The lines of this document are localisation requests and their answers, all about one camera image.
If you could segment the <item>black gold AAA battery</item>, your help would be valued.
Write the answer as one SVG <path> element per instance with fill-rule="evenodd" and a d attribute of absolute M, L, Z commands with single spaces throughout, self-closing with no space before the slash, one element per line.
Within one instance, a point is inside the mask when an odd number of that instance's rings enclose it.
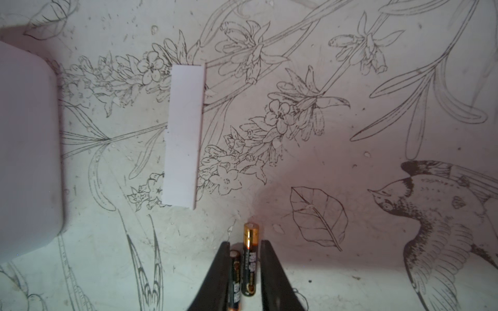
<path fill-rule="evenodd" d="M 228 311 L 238 311 L 241 301 L 241 254 L 230 251 L 230 278 L 228 283 Z"/>
<path fill-rule="evenodd" d="M 256 276 L 259 248 L 259 226 L 248 222 L 244 225 L 243 268 L 242 268 L 242 294 L 252 297 L 256 292 Z"/>

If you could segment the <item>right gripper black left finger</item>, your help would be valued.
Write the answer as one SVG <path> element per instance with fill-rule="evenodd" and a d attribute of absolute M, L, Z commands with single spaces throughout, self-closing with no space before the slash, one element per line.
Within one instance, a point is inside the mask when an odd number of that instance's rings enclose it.
<path fill-rule="evenodd" d="M 188 311 L 227 309 L 230 263 L 230 243 L 222 242 Z"/>

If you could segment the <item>white digital alarm clock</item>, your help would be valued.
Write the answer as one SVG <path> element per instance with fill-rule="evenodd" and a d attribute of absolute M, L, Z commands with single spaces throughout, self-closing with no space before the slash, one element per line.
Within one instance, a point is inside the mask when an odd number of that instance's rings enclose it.
<path fill-rule="evenodd" d="M 1 262 L 64 223 L 57 78 L 40 57 L 1 44 Z"/>

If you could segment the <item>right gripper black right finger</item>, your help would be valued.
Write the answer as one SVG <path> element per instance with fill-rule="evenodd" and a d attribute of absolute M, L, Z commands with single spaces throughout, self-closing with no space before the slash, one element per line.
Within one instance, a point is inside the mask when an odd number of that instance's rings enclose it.
<path fill-rule="evenodd" d="M 304 311 L 268 240 L 260 242 L 261 298 L 263 311 Z"/>

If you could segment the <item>white battery cover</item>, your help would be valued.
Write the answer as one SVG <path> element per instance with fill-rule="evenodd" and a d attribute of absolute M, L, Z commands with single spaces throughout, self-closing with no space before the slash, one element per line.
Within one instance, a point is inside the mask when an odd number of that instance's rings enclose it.
<path fill-rule="evenodd" d="M 205 78 L 204 66 L 172 67 L 162 194 L 166 205 L 195 208 Z"/>

